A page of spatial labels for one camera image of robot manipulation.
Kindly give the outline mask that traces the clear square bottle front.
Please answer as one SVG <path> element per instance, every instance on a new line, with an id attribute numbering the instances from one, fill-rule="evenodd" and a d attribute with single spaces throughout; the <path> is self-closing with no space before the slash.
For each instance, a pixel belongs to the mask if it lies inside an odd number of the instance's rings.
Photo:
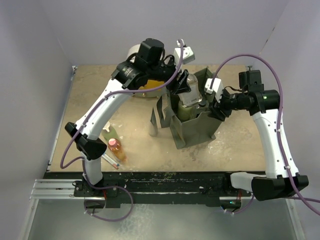
<path id="1" fill-rule="evenodd" d="M 203 99 L 201 102 L 198 103 L 198 109 L 205 111 L 208 108 L 208 105 L 209 105 L 208 101 Z"/>

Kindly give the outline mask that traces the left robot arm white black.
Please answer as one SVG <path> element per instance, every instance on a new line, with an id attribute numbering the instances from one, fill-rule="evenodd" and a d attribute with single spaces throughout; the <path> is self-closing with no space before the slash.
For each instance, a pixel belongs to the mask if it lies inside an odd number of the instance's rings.
<path id="1" fill-rule="evenodd" d="M 183 76 L 182 65 L 195 60 L 191 47 L 183 39 L 177 40 L 173 54 L 166 55 L 164 43 L 147 38 L 139 44 L 137 52 L 119 63 L 106 87 L 90 109 L 76 122 L 65 125 L 71 140 L 64 150 L 60 168 L 65 169 L 65 157 L 73 143 L 81 152 L 85 190 L 98 196 L 106 189 L 101 170 L 101 157 L 107 145 L 100 139 L 101 131 L 114 113 L 134 94 L 155 92 L 160 89 L 178 90 Z"/>

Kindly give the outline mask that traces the green pump lotion bottle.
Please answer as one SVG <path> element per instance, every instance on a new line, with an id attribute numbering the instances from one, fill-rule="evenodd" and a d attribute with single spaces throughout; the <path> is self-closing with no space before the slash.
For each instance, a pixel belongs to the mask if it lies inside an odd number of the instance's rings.
<path id="1" fill-rule="evenodd" d="M 196 107 L 195 106 L 184 106 L 182 104 L 178 105 L 177 117 L 180 121 L 189 121 L 196 117 Z"/>

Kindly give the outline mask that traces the green bottle white flip cap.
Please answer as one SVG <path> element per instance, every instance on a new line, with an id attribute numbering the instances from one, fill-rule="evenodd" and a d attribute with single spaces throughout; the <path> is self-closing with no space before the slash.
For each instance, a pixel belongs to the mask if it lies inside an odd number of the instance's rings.
<path id="1" fill-rule="evenodd" d="M 108 121 L 101 130 L 101 135 L 108 142 L 110 139 L 120 140 L 120 137 L 117 134 L 115 128 Z"/>

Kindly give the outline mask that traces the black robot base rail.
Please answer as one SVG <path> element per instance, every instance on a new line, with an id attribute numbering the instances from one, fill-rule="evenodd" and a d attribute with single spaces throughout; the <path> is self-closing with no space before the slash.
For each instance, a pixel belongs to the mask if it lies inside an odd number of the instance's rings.
<path id="1" fill-rule="evenodd" d="M 69 180 L 72 195 L 85 200 L 105 200 L 106 208 L 122 204 L 205 205 L 239 208 L 246 190 L 232 187 L 228 171 L 108 171 L 98 189 L 84 182 L 81 172 L 47 172 L 46 180 Z"/>

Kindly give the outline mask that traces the green canvas bag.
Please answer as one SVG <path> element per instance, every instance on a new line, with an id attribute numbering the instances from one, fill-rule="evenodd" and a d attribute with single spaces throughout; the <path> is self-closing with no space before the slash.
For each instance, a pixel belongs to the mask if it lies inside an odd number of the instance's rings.
<path id="1" fill-rule="evenodd" d="M 205 96 L 205 83 L 213 73 L 208 67 L 194 73 L 198 79 L 198 87 L 202 95 Z M 159 117 L 162 128 L 170 128 L 171 135 L 177 149 L 192 147 L 216 139 L 215 133 L 222 121 L 211 117 L 210 103 L 206 110 L 198 109 L 195 105 L 195 118 L 188 121 L 180 121 L 177 117 L 179 97 L 170 92 L 166 92 L 156 102 L 154 107 L 155 116 Z"/>

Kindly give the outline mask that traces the amber bottle white cap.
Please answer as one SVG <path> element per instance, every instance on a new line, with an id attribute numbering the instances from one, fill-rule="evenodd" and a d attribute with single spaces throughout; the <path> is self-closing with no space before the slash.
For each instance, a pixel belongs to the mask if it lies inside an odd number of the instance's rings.
<path id="1" fill-rule="evenodd" d="M 198 79 L 194 74 L 189 74 L 186 83 L 190 87 L 189 92 L 179 93 L 179 99 L 186 107 L 193 106 L 202 101 L 203 97 L 199 90 Z"/>

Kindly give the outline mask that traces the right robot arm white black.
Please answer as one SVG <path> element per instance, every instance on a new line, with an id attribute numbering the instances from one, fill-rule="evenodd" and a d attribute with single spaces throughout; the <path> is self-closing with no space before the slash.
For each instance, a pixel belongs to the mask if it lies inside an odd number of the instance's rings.
<path id="1" fill-rule="evenodd" d="M 266 90 L 259 70 L 238 74 L 239 89 L 229 93 L 219 78 L 208 78 L 204 91 L 213 96 L 209 105 L 211 114 L 221 121 L 232 111 L 246 110 L 252 117 L 260 136 L 265 159 L 265 174 L 236 172 L 222 183 L 228 196 L 240 189 L 251 192 L 258 201 L 289 198 L 309 185 L 306 175 L 301 175 L 292 158 L 279 112 L 280 95 L 276 90 Z"/>

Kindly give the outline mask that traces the orange bottle pink cap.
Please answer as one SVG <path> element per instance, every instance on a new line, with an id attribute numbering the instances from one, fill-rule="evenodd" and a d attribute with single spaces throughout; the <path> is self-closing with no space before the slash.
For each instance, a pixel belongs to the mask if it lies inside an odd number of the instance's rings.
<path id="1" fill-rule="evenodd" d="M 127 161 L 127 156 L 121 145 L 121 142 L 116 138 L 110 138 L 108 140 L 108 148 L 114 155 L 114 157 L 120 162 L 125 163 Z"/>

